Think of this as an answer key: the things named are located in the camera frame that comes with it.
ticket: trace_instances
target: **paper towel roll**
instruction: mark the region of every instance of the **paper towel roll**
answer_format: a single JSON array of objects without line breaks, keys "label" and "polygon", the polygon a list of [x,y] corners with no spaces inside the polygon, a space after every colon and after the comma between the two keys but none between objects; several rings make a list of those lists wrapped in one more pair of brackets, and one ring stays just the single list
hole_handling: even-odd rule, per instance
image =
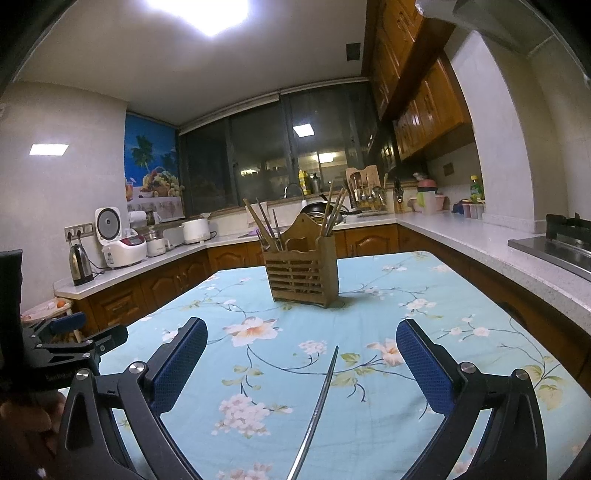
[{"label": "paper towel roll", "polygon": [[137,212],[128,212],[129,213],[129,222],[145,222],[146,221],[146,212],[143,210],[139,210]]}]

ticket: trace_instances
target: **green bottle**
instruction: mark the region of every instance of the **green bottle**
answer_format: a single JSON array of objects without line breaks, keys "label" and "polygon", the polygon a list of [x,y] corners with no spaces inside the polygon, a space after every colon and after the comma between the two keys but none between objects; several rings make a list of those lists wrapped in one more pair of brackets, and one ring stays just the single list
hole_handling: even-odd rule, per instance
[{"label": "green bottle", "polygon": [[472,181],[470,185],[470,199],[472,203],[479,203],[480,200],[484,200],[484,191],[478,183],[478,175],[472,175],[470,179]]}]

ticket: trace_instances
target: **faucet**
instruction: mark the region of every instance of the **faucet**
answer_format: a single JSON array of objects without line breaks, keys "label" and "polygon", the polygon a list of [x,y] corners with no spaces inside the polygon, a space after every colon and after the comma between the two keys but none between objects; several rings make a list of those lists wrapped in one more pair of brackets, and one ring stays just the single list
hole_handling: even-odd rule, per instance
[{"label": "faucet", "polygon": [[291,183],[288,183],[287,184],[287,187],[285,187],[285,190],[283,191],[283,198],[285,198],[285,199],[287,198],[287,189],[289,187],[291,187],[292,185],[295,185],[296,187],[298,187],[300,189],[300,191],[301,191],[301,199],[302,200],[305,200],[306,197],[304,196],[304,189],[301,187],[301,185],[299,183],[297,183],[295,181],[292,181]]}]

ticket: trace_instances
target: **cabinet door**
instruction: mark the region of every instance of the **cabinet door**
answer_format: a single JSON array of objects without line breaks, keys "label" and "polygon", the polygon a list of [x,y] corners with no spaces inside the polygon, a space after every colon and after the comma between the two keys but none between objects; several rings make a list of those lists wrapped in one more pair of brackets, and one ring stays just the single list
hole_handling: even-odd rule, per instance
[{"label": "cabinet door", "polygon": [[248,250],[248,261],[251,267],[261,267],[265,264],[260,242],[249,242],[246,244],[246,249]]},{"label": "cabinet door", "polygon": [[421,87],[415,98],[415,103],[417,105],[417,112],[421,125],[423,126],[425,142],[430,142],[436,137],[437,131],[439,130],[439,119],[437,118],[435,107],[433,106],[434,102],[427,82],[421,82]]},{"label": "cabinet door", "polygon": [[117,323],[130,325],[149,313],[136,278],[95,293],[89,303],[101,330]]},{"label": "cabinet door", "polygon": [[249,266],[248,249],[245,244],[208,248],[207,254],[213,273]]},{"label": "cabinet door", "polygon": [[139,277],[150,313],[163,307],[183,292],[180,275],[177,264],[173,263],[155,268]]},{"label": "cabinet door", "polygon": [[404,20],[405,12],[397,0],[386,2],[381,17],[381,28],[388,38],[388,47],[392,52],[396,71],[401,73],[413,47],[413,37]]},{"label": "cabinet door", "polygon": [[356,228],[345,232],[350,257],[384,255],[398,252],[396,225]]},{"label": "cabinet door", "polygon": [[178,270],[183,291],[199,285],[209,277],[210,267],[207,252],[201,251],[178,261]]},{"label": "cabinet door", "polygon": [[433,64],[425,79],[437,119],[437,135],[442,135],[465,121],[460,105],[461,93],[454,91],[452,79],[447,72],[447,62],[441,57]]}]

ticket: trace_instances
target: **frying pan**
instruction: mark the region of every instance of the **frying pan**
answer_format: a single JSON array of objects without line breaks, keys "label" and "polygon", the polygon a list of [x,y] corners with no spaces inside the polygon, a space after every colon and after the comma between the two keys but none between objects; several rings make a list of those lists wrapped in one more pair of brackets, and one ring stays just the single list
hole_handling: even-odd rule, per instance
[{"label": "frying pan", "polygon": [[[301,213],[305,213],[307,216],[312,218],[312,220],[320,218],[320,221],[322,221],[322,217],[324,216],[324,210],[326,208],[327,198],[325,195],[320,195],[320,197],[324,199],[324,202],[310,203],[306,205],[304,208],[302,208]],[[333,208],[335,208],[335,204],[331,203],[328,212],[329,216],[332,213]],[[337,215],[336,223],[341,223],[343,221],[343,215],[358,215],[360,213],[361,210],[353,210],[350,212],[349,209],[344,206],[341,208],[339,214]]]}]

